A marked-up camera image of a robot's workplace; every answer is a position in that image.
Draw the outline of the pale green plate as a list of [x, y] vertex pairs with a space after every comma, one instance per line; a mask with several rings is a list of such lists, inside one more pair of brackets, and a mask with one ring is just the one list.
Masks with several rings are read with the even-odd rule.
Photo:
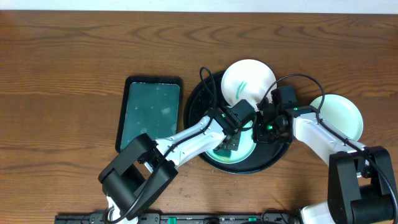
[[325, 95], [320, 118], [329, 128], [333, 126], [354, 141], [358, 141], [363, 133], [364, 123], [359, 109], [352, 101], [343, 96]]
[[204, 159], [208, 159], [210, 162], [218, 162], [220, 164], [237, 164], [247, 159], [256, 147], [254, 142], [254, 130], [253, 128], [249, 131], [238, 131], [241, 132], [241, 139], [237, 151], [214, 151], [213, 149], [205, 151], [200, 154]]

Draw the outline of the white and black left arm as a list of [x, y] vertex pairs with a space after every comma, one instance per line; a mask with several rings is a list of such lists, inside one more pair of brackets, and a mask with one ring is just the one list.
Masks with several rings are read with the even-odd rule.
[[178, 167], [212, 150], [245, 126], [235, 115], [204, 116], [194, 126], [171, 137], [134, 138], [99, 174], [109, 207], [105, 223], [122, 223], [138, 217], [154, 203], [178, 174]]

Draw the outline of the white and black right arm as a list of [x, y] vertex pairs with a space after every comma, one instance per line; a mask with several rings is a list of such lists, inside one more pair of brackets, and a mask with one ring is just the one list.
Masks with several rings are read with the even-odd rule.
[[286, 223], [397, 223], [397, 187], [389, 152], [350, 139], [313, 106], [259, 103], [268, 142], [296, 139], [328, 166], [327, 200], [301, 208]]

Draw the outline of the green and yellow sponge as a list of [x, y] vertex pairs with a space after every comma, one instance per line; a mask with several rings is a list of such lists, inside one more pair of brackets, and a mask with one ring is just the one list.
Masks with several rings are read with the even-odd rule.
[[238, 146], [218, 146], [214, 149], [214, 151], [237, 151]]

